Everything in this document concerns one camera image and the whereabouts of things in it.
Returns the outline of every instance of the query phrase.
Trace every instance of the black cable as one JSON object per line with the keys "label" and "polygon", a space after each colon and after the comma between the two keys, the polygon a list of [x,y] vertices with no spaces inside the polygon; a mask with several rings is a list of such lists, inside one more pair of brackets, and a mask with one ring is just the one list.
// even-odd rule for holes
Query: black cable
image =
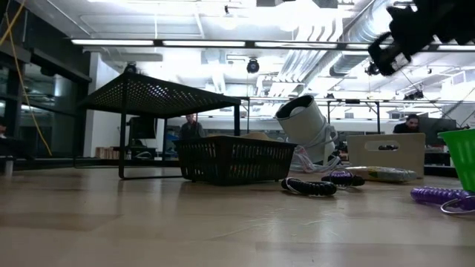
{"label": "black cable", "polygon": [[336,185],[331,182],[304,182],[296,178],[286,178],[282,188],[307,196],[331,196],[336,193]]}

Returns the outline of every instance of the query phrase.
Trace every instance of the cable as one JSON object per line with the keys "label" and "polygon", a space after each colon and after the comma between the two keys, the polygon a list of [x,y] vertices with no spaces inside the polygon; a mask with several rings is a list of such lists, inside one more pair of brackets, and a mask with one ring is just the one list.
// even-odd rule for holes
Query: cable
{"label": "cable", "polygon": [[[335,133],[335,136],[333,138],[330,138],[330,140],[328,141],[318,142],[322,134],[324,134],[324,136],[326,137],[326,136],[331,136],[331,133]],[[328,122],[325,121],[323,128],[320,130],[320,132],[312,141],[308,142],[305,145],[298,145],[295,148],[295,152],[292,157],[292,163],[290,164],[290,170],[299,171],[299,172],[303,171],[305,173],[311,174],[311,173],[317,173],[317,172],[320,172],[320,173],[327,172],[334,169],[337,166],[337,164],[340,162],[340,158],[338,156],[334,156],[333,159],[331,159],[329,162],[326,162],[327,159],[324,159],[323,165],[314,164],[312,160],[309,158],[306,149],[321,147],[321,146],[323,146],[325,149],[325,146],[327,144],[334,142],[335,140],[337,140],[337,138],[338,138],[338,134],[336,133],[335,128],[329,125]]]}
{"label": "cable", "polygon": [[[7,20],[7,25],[9,27],[9,29],[11,29],[11,26],[12,24],[10,23],[10,20],[8,19],[8,16],[7,14],[5,14],[5,18]],[[30,105],[30,100],[28,98],[28,95],[27,95],[27,91],[24,87],[24,81],[23,81],[23,77],[22,77],[22,72],[20,70],[20,64],[18,63],[18,57],[16,56],[16,49],[15,49],[15,43],[13,42],[13,36],[12,34],[10,33],[7,33],[10,37],[10,42],[12,44],[12,51],[13,51],[13,57],[15,58],[15,66],[16,66],[16,72],[18,73],[18,77],[19,77],[19,80],[20,80],[20,84],[22,85],[22,90],[23,90],[23,94],[24,94],[24,99],[26,100],[27,102],[27,105],[28,105],[28,108],[30,110],[30,113],[31,113],[31,117],[33,118],[33,122],[35,123],[35,126],[36,126],[36,130],[38,131],[38,135],[39,137],[42,139],[43,141],[43,144],[45,144],[45,147],[47,149],[47,152],[50,156],[53,156],[53,154],[51,153],[51,149],[50,149],[50,146],[48,145],[48,143],[46,142],[45,138],[43,137],[43,133],[41,131],[41,129],[39,128],[38,126],[38,122],[36,121],[36,117],[35,117],[35,113],[33,112],[33,109],[31,108],[31,105]]]}
{"label": "cable", "polygon": [[332,182],[336,186],[341,187],[341,189],[364,185],[363,177],[353,175],[345,168],[337,168],[327,176],[322,177],[321,180],[324,182]]}
{"label": "cable", "polygon": [[282,188],[307,196],[331,196],[336,193],[336,185],[331,182],[304,182],[288,177],[282,180]]}
{"label": "cable", "polygon": [[13,29],[13,25],[15,25],[16,23],[16,20],[18,19],[18,17],[20,17],[20,14],[22,13],[22,10],[23,10],[23,7],[24,7],[24,3],[26,2],[27,0],[23,0],[22,4],[20,5],[20,8],[18,9],[18,11],[16,11],[16,14],[15,16],[13,17],[12,19],[12,23],[10,24],[8,22],[8,13],[5,12],[5,18],[7,19],[7,30],[5,31],[4,35],[1,37],[0,39],[0,46],[3,44],[3,42],[5,41],[5,39],[7,38],[7,36],[10,34],[10,32],[12,31]]}
{"label": "cable", "polygon": [[[440,210],[445,214],[467,214],[475,212],[475,192],[446,189],[446,188],[414,188],[410,195],[419,203],[441,205]],[[459,208],[463,211],[448,211],[447,208]]]}

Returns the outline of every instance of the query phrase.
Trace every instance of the desk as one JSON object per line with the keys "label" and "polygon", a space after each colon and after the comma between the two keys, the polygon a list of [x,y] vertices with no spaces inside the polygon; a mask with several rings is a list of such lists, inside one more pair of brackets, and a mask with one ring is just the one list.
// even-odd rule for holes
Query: desk
{"label": "desk", "polygon": [[425,152],[424,164],[450,166],[451,155],[448,152]]}

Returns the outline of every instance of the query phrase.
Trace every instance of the fluorescent light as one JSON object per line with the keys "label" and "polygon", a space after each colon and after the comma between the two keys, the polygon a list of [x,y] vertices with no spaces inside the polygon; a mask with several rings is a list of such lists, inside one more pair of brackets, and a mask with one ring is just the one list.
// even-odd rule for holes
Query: fluorescent light
{"label": "fluorescent light", "polygon": [[73,44],[75,45],[119,45],[119,46],[136,46],[136,45],[143,45],[143,46],[152,46],[154,45],[154,41],[152,40],[104,40],[104,39],[73,39]]}
{"label": "fluorescent light", "polygon": [[163,41],[165,46],[178,47],[244,47],[242,41]]}
{"label": "fluorescent light", "polygon": [[475,45],[440,45],[437,50],[475,51]]}
{"label": "fluorescent light", "polygon": [[256,47],[290,47],[290,48],[308,48],[315,49],[335,49],[337,44],[334,43],[312,43],[312,42],[256,42]]}
{"label": "fluorescent light", "polygon": [[226,55],[226,60],[242,60],[247,61],[249,59],[248,56],[244,55]]}
{"label": "fluorescent light", "polygon": [[250,100],[289,101],[289,97],[250,97]]}
{"label": "fluorescent light", "polygon": [[368,51],[342,51],[345,56],[369,56]]}
{"label": "fluorescent light", "polygon": [[347,44],[347,49],[368,49],[368,44]]}

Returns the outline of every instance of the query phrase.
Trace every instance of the ceiling light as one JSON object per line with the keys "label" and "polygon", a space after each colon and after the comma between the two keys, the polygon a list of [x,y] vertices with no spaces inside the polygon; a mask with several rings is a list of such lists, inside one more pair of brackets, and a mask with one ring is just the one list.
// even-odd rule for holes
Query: ceiling light
{"label": "ceiling light", "polygon": [[458,51],[473,51],[475,52],[475,45],[440,45],[437,50],[458,50]]}
{"label": "ceiling light", "polygon": [[248,56],[244,55],[226,55],[226,60],[229,61],[234,61],[234,60],[240,60],[240,61],[247,61],[249,59]]}
{"label": "ceiling light", "polygon": [[[89,2],[102,2],[102,3],[126,3],[126,4],[168,4],[170,1],[164,0],[88,0]],[[194,2],[196,0],[178,0],[173,1],[175,3],[180,2]]]}
{"label": "ceiling light", "polygon": [[290,48],[308,48],[308,49],[335,49],[337,44],[334,43],[312,43],[312,42],[256,42],[256,47],[290,47]]}
{"label": "ceiling light", "polygon": [[242,41],[163,41],[165,46],[175,47],[244,47]]}
{"label": "ceiling light", "polygon": [[152,46],[152,40],[104,40],[104,39],[73,39],[75,45],[99,45],[99,46]]}
{"label": "ceiling light", "polygon": [[368,49],[369,44],[347,44],[348,49]]}
{"label": "ceiling light", "polygon": [[250,100],[289,101],[289,97],[250,97]]}

